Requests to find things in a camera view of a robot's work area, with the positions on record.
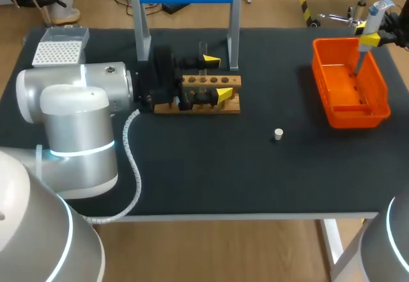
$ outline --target white cable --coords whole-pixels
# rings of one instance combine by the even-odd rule
[[[136,181],[136,191],[135,191],[135,196],[132,199],[132,201],[129,203],[129,205],[124,209],[122,212],[119,214],[116,214],[115,216],[112,217],[107,217],[107,218],[99,218],[99,217],[87,217],[83,216],[87,222],[91,224],[106,224],[106,223],[111,223],[114,222],[125,215],[127,215],[135,206],[136,203],[138,202],[138,199],[141,195],[141,190],[142,190],[142,182],[141,182],[141,175],[139,174],[138,166],[136,165],[136,162],[134,160],[134,156],[132,155],[132,152],[129,147],[129,141],[128,141],[128,131],[131,123],[133,120],[139,115],[139,110],[135,110],[128,119],[125,122],[125,125],[123,126],[123,132],[122,132],[122,140],[123,140],[123,147],[125,148],[125,153],[127,154],[129,163],[132,167],[132,170],[134,171],[135,175],[135,181]]]

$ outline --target yellow block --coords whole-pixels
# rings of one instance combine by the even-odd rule
[[[364,28],[366,26],[366,21],[364,21],[363,23],[359,24],[356,28],[355,28],[355,34],[357,33],[357,31],[359,30],[360,33],[362,34]]]
[[[232,88],[217,88],[217,94],[219,95],[219,99],[217,101],[217,105],[219,105],[221,102],[227,100],[228,98],[231,98],[233,95],[233,89]]]
[[[359,38],[359,44],[371,45],[373,47],[377,47],[380,41],[381,37],[378,35],[378,33],[362,35]]]
[[[222,60],[220,58],[209,56],[209,55],[204,55],[203,54],[203,58],[204,58],[204,61],[215,62],[215,63],[217,62],[218,67],[220,67],[220,63],[222,62]]]

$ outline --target yellow and black tape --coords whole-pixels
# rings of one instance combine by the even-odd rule
[[[304,14],[304,20],[305,23],[307,24],[308,27],[313,24],[313,18],[311,18],[311,13],[309,12],[308,6],[307,6],[307,0],[300,0],[301,4],[301,9]]]

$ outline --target yellow clamp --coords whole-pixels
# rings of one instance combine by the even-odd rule
[[[366,21],[362,22],[361,24],[359,24],[356,28],[355,28],[355,34],[356,35],[362,35],[362,33],[364,32],[364,28],[366,26]]]
[[[381,41],[381,36],[378,33],[362,35],[359,38],[359,44],[370,45],[372,47],[379,46]]]
[[[231,98],[231,96],[233,95],[232,88],[217,88],[216,90],[217,90],[217,94],[219,95],[219,99],[217,100],[217,105],[227,100],[228,98]]]
[[[203,54],[203,59],[204,59],[204,62],[206,62],[208,64],[212,64],[213,68],[214,67],[220,68],[220,63],[222,62],[222,60],[220,58]]]

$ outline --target white table leg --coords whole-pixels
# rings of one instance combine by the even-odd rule
[[[360,260],[360,241],[362,234],[366,229],[365,224],[349,246],[343,250],[341,238],[335,219],[321,220],[325,247],[327,249],[328,260],[330,263],[331,282],[347,282],[356,270],[362,269]]]

